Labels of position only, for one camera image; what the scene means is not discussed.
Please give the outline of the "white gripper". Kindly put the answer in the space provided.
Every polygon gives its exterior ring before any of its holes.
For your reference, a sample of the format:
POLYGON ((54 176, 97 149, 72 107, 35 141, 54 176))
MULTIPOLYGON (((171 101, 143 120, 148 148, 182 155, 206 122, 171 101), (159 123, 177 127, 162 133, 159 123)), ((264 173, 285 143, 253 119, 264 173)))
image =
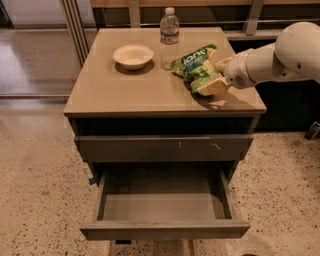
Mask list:
POLYGON ((219 95, 228 91, 230 83, 237 89, 246 89, 257 85, 247 70, 247 59, 252 49, 237 53, 233 58, 228 57, 214 64, 214 67, 225 77, 206 82, 197 88, 197 92, 202 96, 219 95))

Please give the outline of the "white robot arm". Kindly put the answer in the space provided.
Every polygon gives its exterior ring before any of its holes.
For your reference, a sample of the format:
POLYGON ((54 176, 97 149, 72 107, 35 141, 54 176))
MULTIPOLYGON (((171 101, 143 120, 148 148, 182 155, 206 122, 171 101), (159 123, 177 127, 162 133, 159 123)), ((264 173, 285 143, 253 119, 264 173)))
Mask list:
POLYGON ((211 76, 197 92, 202 96, 255 87, 263 82, 314 80, 320 82, 320 26, 298 22, 285 28, 272 44, 248 49, 214 65, 211 76))

